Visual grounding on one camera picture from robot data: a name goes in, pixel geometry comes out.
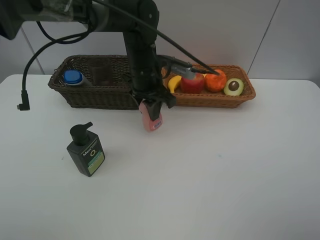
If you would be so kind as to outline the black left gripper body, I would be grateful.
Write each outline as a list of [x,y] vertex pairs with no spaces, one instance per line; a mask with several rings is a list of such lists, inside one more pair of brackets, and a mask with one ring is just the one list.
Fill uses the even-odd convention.
[[129,70],[124,75],[124,80],[128,83],[132,96],[138,103],[144,103],[148,109],[160,108],[166,104],[168,108],[176,105],[176,97],[164,86],[162,67],[167,61],[162,57],[154,57],[154,62],[148,66],[141,67],[128,57]]

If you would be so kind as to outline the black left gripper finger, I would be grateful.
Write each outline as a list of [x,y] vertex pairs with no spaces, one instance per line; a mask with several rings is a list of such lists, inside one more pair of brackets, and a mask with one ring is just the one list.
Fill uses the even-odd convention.
[[162,102],[156,100],[146,100],[146,109],[151,121],[156,121],[160,118]]

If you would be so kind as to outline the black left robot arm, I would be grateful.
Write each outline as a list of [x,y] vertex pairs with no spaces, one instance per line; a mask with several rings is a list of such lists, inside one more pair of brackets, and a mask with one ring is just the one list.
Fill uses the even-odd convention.
[[74,55],[49,80],[73,108],[140,110],[147,123],[176,104],[165,88],[155,41],[159,11],[151,0],[3,0],[0,35],[13,40],[24,22],[78,22],[86,30],[49,45],[74,44],[92,32],[122,33],[126,55]]

